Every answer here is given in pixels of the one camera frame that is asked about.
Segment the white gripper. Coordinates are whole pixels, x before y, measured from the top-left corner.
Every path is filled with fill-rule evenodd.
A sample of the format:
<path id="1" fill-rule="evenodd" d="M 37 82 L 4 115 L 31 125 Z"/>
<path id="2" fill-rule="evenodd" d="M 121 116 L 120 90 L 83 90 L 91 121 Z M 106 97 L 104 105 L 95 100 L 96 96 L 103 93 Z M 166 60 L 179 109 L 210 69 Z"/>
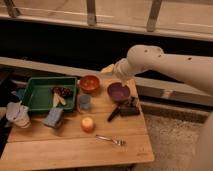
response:
<path id="1" fill-rule="evenodd" d="M 122 58 L 115 65 L 110 64 L 101 70 L 103 74 L 114 74 L 120 81 L 122 87 L 128 85 L 128 80 L 136 75 L 136 69 L 130 65 L 126 58 Z"/>

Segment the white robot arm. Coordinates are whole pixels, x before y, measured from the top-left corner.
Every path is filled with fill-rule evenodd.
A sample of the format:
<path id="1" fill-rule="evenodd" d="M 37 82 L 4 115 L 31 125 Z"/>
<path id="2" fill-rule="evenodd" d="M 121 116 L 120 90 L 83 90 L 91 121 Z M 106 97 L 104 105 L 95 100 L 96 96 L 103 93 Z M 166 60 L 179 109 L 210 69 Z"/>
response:
<path id="1" fill-rule="evenodd" d="M 158 46 L 134 45 L 125 58 L 102 73 L 115 75 L 125 85 L 136 74 L 154 70 L 213 96 L 213 57 L 168 54 Z M 187 171 L 213 171 L 213 111 L 199 135 Z"/>

